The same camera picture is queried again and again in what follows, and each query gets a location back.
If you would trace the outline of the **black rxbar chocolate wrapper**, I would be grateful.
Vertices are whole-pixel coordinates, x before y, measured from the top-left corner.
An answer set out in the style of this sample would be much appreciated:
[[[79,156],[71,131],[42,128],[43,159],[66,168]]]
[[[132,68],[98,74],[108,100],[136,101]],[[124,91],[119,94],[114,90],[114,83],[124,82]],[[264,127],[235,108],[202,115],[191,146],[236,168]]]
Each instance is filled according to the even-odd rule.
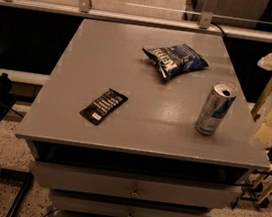
[[[88,107],[82,109],[80,114],[93,125],[99,125],[107,115],[127,100],[127,96],[116,92],[116,90],[109,89],[100,97],[93,100]]]

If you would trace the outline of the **grey drawer cabinet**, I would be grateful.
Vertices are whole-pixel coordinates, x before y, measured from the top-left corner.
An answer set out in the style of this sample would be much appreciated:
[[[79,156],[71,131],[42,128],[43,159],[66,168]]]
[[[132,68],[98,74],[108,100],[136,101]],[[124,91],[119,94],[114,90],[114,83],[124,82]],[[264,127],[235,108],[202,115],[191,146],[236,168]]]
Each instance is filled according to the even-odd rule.
[[[164,80],[142,51],[183,43],[209,67]],[[208,217],[269,165],[243,97],[214,134],[197,131],[219,81],[236,82],[219,36],[87,19],[16,134],[63,217]],[[93,125],[80,111],[109,89],[128,100]]]

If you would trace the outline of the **blue chip bag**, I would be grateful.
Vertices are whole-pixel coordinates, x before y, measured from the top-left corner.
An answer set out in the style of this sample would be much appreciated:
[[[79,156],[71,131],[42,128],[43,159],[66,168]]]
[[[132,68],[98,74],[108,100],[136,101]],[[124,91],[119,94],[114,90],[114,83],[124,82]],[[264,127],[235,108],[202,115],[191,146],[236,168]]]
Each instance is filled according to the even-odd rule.
[[[196,50],[184,43],[164,48],[143,48],[142,51],[152,60],[164,80],[209,67]]]

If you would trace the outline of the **silver blue energy drink can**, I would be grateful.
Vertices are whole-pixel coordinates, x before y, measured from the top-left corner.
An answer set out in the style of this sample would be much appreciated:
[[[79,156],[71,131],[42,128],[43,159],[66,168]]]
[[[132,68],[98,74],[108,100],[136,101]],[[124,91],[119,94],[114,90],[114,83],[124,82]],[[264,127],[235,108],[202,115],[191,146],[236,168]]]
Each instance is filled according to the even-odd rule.
[[[214,134],[236,97],[233,84],[224,81],[214,83],[195,123],[197,131],[206,136]]]

